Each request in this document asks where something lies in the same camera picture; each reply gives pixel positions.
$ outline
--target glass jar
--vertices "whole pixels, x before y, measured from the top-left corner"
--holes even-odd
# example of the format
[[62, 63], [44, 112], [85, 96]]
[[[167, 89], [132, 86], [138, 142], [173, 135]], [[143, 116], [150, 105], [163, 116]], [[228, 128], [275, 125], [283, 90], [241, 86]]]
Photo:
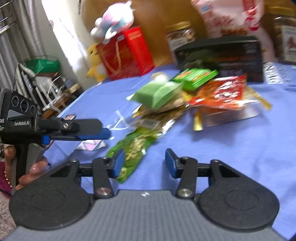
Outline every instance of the glass jar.
[[275, 32], [275, 52], [283, 64], [296, 64], [296, 19], [295, 11], [287, 7], [269, 7]]
[[195, 40], [195, 31], [191, 27], [190, 21], [169, 25], [165, 30], [167, 31], [165, 39], [168, 42], [172, 56], [176, 61], [174, 50], [180, 46], [193, 42]]

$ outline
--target red snack bag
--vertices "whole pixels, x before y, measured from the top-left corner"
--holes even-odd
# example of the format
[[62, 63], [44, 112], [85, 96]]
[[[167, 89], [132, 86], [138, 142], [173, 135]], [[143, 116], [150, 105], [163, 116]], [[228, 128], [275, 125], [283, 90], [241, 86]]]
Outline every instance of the red snack bag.
[[188, 104], [225, 110], [241, 110], [245, 105], [245, 102], [242, 101], [245, 86], [246, 75], [210, 80], [201, 87], [197, 96], [193, 97]]

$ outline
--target green package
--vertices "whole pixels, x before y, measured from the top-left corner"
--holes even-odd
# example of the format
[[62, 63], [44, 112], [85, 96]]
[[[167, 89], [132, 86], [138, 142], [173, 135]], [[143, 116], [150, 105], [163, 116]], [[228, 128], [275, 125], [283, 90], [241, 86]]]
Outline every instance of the green package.
[[156, 110], [168, 103], [181, 90], [182, 83], [151, 81], [139, 89], [131, 100]]
[[172, 78], [172, 81], [184, 83], [183, 90], [193, 91], [218, 75], [217, 70], [210, 69], [186, 69]]
[[125, 163], [117, 181], [123, 183], [139, 164], [147, 148], [160, 136], [156, 130], [138, 127], [134, 132], [128, 134], [124, 139], [110, 148], [106, 157], [112, 157], [115, 152], [123, 148], [125, 151]]
[[26, 67], [31, 69], [35, 74], [56, 73], [60, 71], [58, 60], [49, 60], [42, 58], [26, 60]]

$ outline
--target black box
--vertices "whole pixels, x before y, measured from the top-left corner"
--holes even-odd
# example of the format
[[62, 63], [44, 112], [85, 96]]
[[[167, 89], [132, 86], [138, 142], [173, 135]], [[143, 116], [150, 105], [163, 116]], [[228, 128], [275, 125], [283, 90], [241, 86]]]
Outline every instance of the black box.
[[263, 82], [260, 42], [253, 36], [199, 39], [175, 50], [181, 71], [191, 68], [218, 70], [218, 77], [247, 74], [249, 82]]

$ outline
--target pink plush toy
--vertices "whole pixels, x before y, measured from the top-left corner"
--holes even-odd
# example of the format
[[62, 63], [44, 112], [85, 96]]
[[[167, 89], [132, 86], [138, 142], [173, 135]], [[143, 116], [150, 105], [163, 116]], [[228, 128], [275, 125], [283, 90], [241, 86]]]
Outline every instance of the pink plush toy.
[[95, 21], [91, 35], [96, 41], [104, 38], [103, 44], [107, 44], [117, 33], [129, 29], [133, 21], [131, 1], [115, 3], [107, 9], [103, 17]]

